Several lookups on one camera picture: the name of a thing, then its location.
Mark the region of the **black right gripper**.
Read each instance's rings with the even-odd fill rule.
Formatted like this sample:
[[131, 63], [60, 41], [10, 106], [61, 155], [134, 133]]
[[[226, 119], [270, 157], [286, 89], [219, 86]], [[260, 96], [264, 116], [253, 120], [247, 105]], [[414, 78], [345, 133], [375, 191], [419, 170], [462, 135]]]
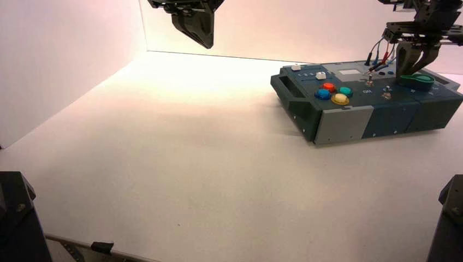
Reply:
[[389, 43], [398, 44], [396, 51], [396, 77], [412, 75], [432, 63], [439, 54], [439, 46], [420, 48], [411, 43], [437, 43], [462, 45], [462, 26], [450, 29], [429, 29], [417, 22], [388, 22], [382, 37]]

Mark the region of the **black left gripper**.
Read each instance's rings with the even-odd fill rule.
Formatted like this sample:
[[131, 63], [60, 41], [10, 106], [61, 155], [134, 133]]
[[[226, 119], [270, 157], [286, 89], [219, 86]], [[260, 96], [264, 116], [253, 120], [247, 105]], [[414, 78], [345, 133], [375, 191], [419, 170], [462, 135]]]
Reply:
[[[214, 12], [222, 5], [224, 0], [195, 0], [195, 1], [158, 1], [148, 0], [148, 4], [154, 8], [161, 8], [166, 13], [172, 14], [171, 20], [174, 27], [187, 37], [200, 43], [204, 48], [213, 47]], [[188, 17], [184, 13], [198, 12], [197, 35], [191, 31]]]

